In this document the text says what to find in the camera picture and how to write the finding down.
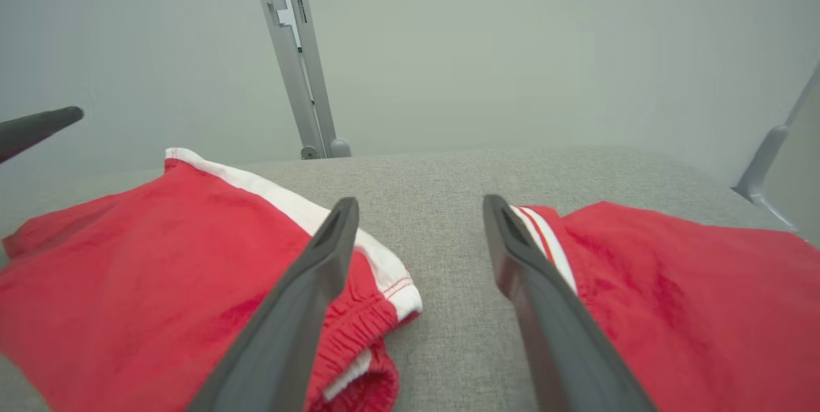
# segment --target white wall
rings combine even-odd
[[[225,163],[301,149],[259,0],[0,0],[0,120],[71,105],[85,120],[0,183],[160,169],[169,146]]]
[[[820,59],[820,0],[310,0],[356,154],[664,152],[734,185]]]

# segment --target stitching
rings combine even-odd
[[[391,297],[391,296],[393,296],[393,295],[396,295],[396,294],[398,293],[398,291],[399,291],[399,290],[404,289],[405,287],[410,287],[410,286],[412,286],[412,285],[413,285],[413,283],[407,283],[407,284],[404,284],[403,286],[398,287],[398,289],[394,290],[392,294],[387,295],[385,298],[390,299],[390,297]]]
[[[401,279],[399,279],[398,281],[395,281],[395,283],[393,283],[393,284],[392,284],[392,286],[388,287],[387,289],[384,289],[384,291],[383,291],[383,292],[381,292],[381,295],[384,295],[384,294],[386,294],[387,292],[390,292],[390,290],[392,290],[392,289],[393,289],[393,287],[398,286],[398,284],[399,284],[399,283],[401,283],[401,281],[407,281],[408,279],[410,279],[410,277],[402,277],[402,278],[401,278]]]

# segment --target red fabric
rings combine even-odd
[[[578,296],[664,412],[820,410],[820,252],[601,202],[556,234]]]
[[[55,412],[184,409],[310,240],[257,195],[175,159],[166,169],[3,242],[0,350]],[[398,374],[381,336],[398,324],[395,308],[360,252],[348,274],[305,407],[387,412]],[[324,388],[367,347],[371,373],[326,404]]]

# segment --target white stripe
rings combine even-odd
[[[547,257],[547,252],[544,250],[544,244],[541,242],[541,235],[538,234],[538,229],[536,229],[536,225],[532,224],[532,220],[530,220],[524,214],[524,212],[521,211],[521,208],[513,207],[512,205],[510,205],[510,210],[512,210],[512,212],[515,213],[516,216],[519,217],[522,222],[524,222],[524,226],[527,227],[527,231],[530,233],[530,237],[536,243],[538,249],[542,252],[542,254],[544,254],[544,257]]]
[[[364,351],[361,351],[359,356],[356,356],[356,359],[354,359],[354,362],[351,362],[348,368],[322,392],[322,394],[325,395],[325,400],[330,402],[331,399],[335,398],[336,395],[352,383],[353,380],[366,374],[367,370],[370,369],[371,359],[373,359],[373,354],[370,348],[365,348]]]
[[[536,225],[538,225],[538,229],[541,230],[541,234],[544,235],[544,239],[547,242],[547,247],[550,249],[550,255],[553,257],[555,267],[559,270],[566,283],[568,283],[572,288],[572,291],[575,292],[575,295],[578,295],[578,289],[575,285],[575,277],[572,275],[572,268],[569,266],[569,260],[566,259],[566,254],[563,252],[559,238],[556,237],[552,228],[550,228],[550,225],[547,223],[547,220],[543,219],[541,215],[535,213],[535,211],[531,208],[522,207],[521,210],[526,211],[534,220],[536,220]]]
[[[166,149],[165,157],[181,160],[205,173],[222,178],[229,185],[258,195],[290,217],[296,225],[299,225],[311,236],[316,234],[327,214],[331,212],[326,208],[313,204],[313,202],[293,191],[285,190],[269,179],[245,170],[206,161],[196,152],[184,147]],[[356,247],[367,257],[375,284],[382,295],[389,297],[387,300],[396,307],[399,321],[412,312],[422,310],[422,296],[418,293],[416,286],[413,286],[410,273],[390,249],[381,245],[378,240],[361,229],[356,233]],[[393,284],[402,278],[407,278],[410,285],[401,289],[400,292],[390,295],[390,292],[393,292],[391,288]]]

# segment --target gray cushion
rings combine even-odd
[[[412,273],[424,313],[387,336],[401,374],[396,411],[536,409],[518,324],[492,278],[481,223],[484,194],[503,195],[511,204],[550,205],[561,214],[609,200],[707,224],[782,229],[766,211],[703,173],[622,147],[291,161],[242,168],[325,207],[342,196],[356,196],[361,227],[393,249]],[[3,199],[0,234],[11,233],[27,217],[127,190],[160,173],[17,187]],[[4,409],[43,409],[18,371],[4,362],[0,397],[10,399],[12,406],[6,402]]]

